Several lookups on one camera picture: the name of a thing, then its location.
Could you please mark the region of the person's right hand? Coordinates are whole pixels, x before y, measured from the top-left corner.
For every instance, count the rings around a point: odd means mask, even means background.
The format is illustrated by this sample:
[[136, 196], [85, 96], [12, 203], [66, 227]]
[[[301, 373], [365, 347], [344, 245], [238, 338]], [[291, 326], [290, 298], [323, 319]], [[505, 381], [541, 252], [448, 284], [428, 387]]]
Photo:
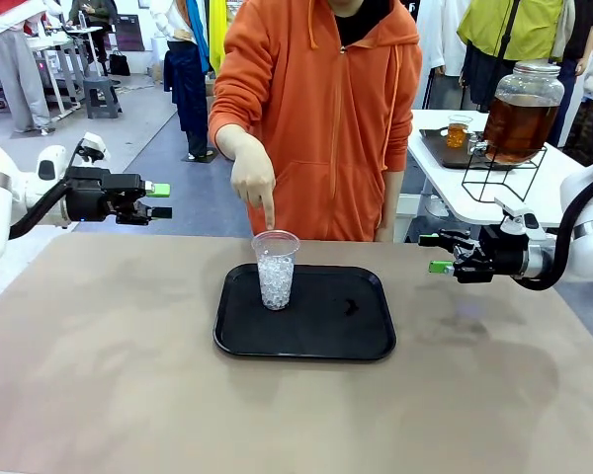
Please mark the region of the person's right hand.
[[263, 144], [250, 134], [245, 133], [236, 143], [231, 184], [243, 201], [263, 210], [265, 229], [274, 229], [273, 164]]

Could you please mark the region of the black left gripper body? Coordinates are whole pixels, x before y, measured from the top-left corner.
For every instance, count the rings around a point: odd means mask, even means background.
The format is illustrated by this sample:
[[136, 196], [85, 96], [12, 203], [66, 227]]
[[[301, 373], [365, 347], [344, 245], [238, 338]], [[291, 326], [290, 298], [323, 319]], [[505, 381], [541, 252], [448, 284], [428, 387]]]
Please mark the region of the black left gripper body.
[[107, 195], [102, 182], [110, 171], [98, 167], [70, 166], [65, 173], [68, 190], [65, 205], [73, 222], [102, 222], [109, 215]]

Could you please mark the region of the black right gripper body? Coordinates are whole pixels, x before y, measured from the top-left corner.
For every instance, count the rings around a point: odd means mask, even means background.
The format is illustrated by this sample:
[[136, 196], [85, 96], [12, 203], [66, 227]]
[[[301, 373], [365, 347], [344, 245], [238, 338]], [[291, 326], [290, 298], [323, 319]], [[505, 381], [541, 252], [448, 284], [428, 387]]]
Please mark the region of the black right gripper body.
[[525, 234], [509, 234], [499, 225], [483, 226], [478, 243], [478, 282], [491, 282], [494, 276], [510, 277], [520, 273], [529, 243]]

